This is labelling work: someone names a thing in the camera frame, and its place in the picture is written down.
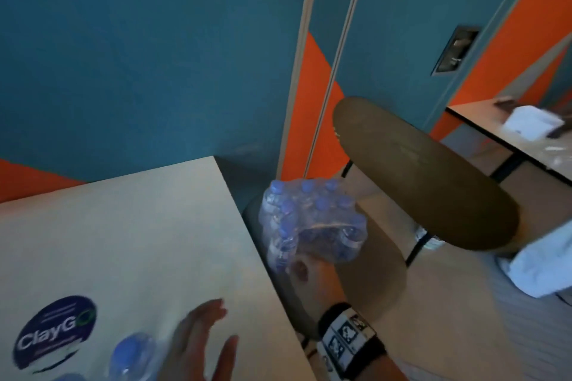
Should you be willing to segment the table with black frame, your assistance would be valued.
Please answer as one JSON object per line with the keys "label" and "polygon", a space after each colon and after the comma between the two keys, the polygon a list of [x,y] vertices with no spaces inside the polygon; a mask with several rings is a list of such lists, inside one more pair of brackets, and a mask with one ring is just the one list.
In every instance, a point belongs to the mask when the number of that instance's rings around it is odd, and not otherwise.
{"label": "table with black frame", "polygon": [[572,131],[558,139],[529,141],[504,127],[507,114],[495,100],[448,106],[446,113],[511,152],[490,175],[498,183],[507,179],[524,162],[572,188]]}

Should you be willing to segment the shrink-wrapped pack of water bottles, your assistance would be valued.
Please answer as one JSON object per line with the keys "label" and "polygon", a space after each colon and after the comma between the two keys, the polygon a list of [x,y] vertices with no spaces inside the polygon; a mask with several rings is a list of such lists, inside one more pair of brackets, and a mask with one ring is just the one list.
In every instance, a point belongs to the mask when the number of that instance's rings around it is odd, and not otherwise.
{"label": "shrink-wrapped pack of water bottles", "polygon": [[339,177],[271,181],[258,222],[264,255],[275,273],[286,272],[298,253],[350,262],[368,238],[367,218]]}

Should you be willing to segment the beige wall trim strip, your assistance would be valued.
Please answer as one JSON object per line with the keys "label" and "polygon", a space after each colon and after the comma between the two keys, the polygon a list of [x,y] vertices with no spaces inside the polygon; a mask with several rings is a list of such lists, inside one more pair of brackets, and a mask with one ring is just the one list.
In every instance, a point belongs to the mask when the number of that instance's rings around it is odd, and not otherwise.
{"label": "beige wall trim strip", "polygon": [[314,0],[303,0],[303,6],[300,17],[299,30],[297,34],[296,52],[290,77],[290,88],[288,91],[288,101],[285,109],[284,124],[282,127],[282,138],[280,144],[280,153],[277,162],[276,179],[282,178],[282,170],[284,167],[285,156],[287,153],[288,137],[292,124],[292,116],[295,108],[296,94],[299,85],[301,68],[305,52],[305,45],[308,31],[311,23],[312,9]]}
{"label": "beige wall trim strip", "polygon": [[321,130],[321,126],[323,124],[323,119],[325,114],[327,113],[327,105],[329,103],[330,97],[331,97],[331,92],[336,80],[336,75],[339,69],[339,65],[340,65],[340,61],[343,55],[343,51],[344,51],[344,47],[345,47],[345,43],[347,40],[347,36],[348,36],[348,32],[351,29],[351,23],[352,23],[352,19],[354,16],[354,12],[355,12],[355,8],[356,8],[356,4],[357,4],[358,0],[349,0],[348,3],[348,9],[346,12],[346,17],[344,19],[344,23],[343,23],[343,27],[341,29],[340,32],[340,37],[339,37],[339,41],[338,41],[338,45],[336,48],[336,53],[335,53],[335,57],[333,60],[333,64],[331,65],[331,72],[328,78],[328,83],[324,92],[324,97],[323,97],[323,102],[321,104],[320,107],[320,111],[318,114],[318,120],[316,123],[316,128],[313,134],[313,138],[312,138],[312,143],[311,143],[311,148],[309,151],[309,155],[308,155],[308,159],[307,159],[307,163],[306,163],[306,167],[305,167],[305,171],[304,171],[304,176],[307,176],[309,171],[310,171],[310,167],[311,167],[311,162],[312,162],[312,158],[316,149],[316,145],[318,143],[318,138],[319,138],[319,134],[320,134],[320,130]]}

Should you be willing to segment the round blue and white sticker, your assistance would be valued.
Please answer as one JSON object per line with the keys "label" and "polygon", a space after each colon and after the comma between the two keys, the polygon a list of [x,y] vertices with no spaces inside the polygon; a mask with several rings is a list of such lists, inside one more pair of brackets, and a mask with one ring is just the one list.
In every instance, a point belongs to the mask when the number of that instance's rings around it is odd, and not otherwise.
{"label": "round blue and white sticker", "polygon": [[25,374],[51,371],[75,356],[92,334],[97,306],[92,299],[60,298],[36,313],[14,342],[12,359]]}

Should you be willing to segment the person's right hand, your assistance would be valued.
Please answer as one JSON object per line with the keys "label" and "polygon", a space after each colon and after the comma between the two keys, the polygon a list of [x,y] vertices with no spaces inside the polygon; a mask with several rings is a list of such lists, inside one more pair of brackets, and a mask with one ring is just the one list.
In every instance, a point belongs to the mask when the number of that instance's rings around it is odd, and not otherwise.
{"label": "person's right hand", "polygon": [[318,257],[315,258],[315,276],[313,283],[308,287],[293,287],[302,303],[305,312],[310,318],[318,322],[322,316],[334,305],[346,303],[347,297],[342,288],[335,266]]}

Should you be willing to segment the white plastic bag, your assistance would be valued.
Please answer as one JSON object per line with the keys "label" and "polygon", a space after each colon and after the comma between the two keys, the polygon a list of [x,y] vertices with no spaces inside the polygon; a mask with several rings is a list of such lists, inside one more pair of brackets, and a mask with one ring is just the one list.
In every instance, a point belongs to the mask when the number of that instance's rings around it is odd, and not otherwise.
{"label": "white plastic bag", "polygon": [[511,259],[498,256],[495,262],[515,287],[532,298],[572,289],[572,219]]}

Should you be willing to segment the white tissue box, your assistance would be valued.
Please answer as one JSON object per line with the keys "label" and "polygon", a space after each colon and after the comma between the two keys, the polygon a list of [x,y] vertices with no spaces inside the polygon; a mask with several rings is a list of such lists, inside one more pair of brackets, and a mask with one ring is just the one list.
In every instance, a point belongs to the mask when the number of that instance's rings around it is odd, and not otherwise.
{"label": "white tissue box", "polygon": [[503,127],[527,141],[537,141],[547,138],[549,134],[564,124],[564,119],[552,112],[525,105],[514,109]]}

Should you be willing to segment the clear blue-capped water bottle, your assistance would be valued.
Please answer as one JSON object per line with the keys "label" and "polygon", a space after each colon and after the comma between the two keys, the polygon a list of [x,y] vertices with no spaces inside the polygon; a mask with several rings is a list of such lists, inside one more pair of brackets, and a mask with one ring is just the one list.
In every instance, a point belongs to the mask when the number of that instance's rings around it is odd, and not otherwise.
{"label": "clear blue-capped water bottle", "polygon": [[149,381],[156,355],[157,342],[151,335],[138,332],[125,337],[110,356],[107,381]]}

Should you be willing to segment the person's left hand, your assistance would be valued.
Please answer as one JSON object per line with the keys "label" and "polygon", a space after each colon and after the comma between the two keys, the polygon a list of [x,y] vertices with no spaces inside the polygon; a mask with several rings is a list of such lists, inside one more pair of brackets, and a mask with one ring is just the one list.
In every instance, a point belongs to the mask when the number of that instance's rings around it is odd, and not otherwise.
{"label": "person's left hand", "polygon": [[[222,298],[208,300],[191,310],[175,329],[156,381],[206,381],[206,345],[212,327],[227,313]],[[211,381],[216,381],[216,368]]]}

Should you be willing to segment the brown padded chair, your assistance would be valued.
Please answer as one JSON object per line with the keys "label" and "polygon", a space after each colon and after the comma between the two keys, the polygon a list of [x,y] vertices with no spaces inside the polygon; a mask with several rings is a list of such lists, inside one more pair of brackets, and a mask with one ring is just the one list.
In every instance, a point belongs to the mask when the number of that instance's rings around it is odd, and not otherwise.
{"label": "brown padded chair", "polygon": [[425,132],[363,97],[343,98],[332,117],[349,162],[426,230],[407,267],[434,237],[469,251],[492,251],[517,236],[517,202]]}

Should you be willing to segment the round beige stool seat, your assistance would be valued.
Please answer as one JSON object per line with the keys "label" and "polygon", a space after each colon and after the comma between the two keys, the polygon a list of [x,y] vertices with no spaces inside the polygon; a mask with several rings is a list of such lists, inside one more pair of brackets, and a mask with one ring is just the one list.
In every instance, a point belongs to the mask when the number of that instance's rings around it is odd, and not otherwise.
{"label": "round beige stool seat", "polygon": [[[242,213],[247,230],[257,249],[268,276],[294,330],[310,339],[317,339],[317,324],[305,312],[286,273],[275,273],[267,262],[262,242],[262,226],[258,216],[262,194],[254,197]],[[356,210],[367,218],[368,238],[359,255],[348,263],[336,265],[349,303],[373,325],[396,303],[406,287],[407,267],[400,249],[356,204]]]}

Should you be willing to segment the black wristband with marker tags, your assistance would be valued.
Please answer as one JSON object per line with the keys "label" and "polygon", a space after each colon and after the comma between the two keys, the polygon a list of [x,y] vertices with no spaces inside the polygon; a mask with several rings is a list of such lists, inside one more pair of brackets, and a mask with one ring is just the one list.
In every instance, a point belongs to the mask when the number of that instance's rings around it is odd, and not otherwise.
{"label": "black wristband with marker tags", "polygon": [[356,381],[377,358],[384,343],[360,313],[347,302],[336,303],[318,321],[316,348],[331,381]]}

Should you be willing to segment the person's right forearm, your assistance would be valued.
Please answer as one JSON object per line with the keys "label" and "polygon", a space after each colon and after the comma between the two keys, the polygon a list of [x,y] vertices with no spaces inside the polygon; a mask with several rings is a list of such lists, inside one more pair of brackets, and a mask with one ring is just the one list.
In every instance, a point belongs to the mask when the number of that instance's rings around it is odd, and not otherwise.
{"label": "person's right forearm", "polygon": [[347,381],[409,381],[390,356],[380,349],[362,348],[343,375]]}

